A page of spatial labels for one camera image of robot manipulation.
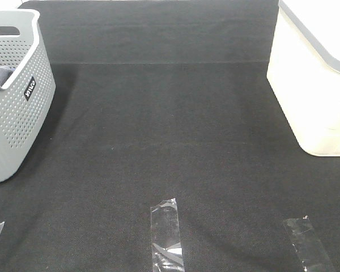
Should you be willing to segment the right clear tape strip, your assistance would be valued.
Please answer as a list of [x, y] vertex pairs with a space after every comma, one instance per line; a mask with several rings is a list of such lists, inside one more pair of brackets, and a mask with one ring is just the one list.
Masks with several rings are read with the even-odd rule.
[[332, 272], [335, 268], [308, 216], [283, 221], [291, 244], [306, 272]]

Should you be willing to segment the grey perforated laundry basket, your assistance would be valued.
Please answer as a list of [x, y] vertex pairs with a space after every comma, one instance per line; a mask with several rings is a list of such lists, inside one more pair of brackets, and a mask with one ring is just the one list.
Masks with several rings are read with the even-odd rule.
[[56, 90], [52, 69], [33, 9], [0, 10], [0, 66], [15, 69], [0, 86], [0, 182], [13, 176], [32, 147]]

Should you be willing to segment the cream basket with grey rim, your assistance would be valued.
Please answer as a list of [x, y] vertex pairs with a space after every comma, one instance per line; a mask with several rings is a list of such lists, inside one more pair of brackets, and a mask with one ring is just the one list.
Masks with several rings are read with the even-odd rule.
[[299, 146], [340, 156], [340, 1], [279, 1], [266, 76]]

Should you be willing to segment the centre clear tape strip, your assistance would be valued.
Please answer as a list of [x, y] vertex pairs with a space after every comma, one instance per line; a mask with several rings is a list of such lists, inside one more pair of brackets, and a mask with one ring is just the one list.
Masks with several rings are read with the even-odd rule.
[[184, 271], [176, 199], [163, 200], [151, 208], [153, 271]]

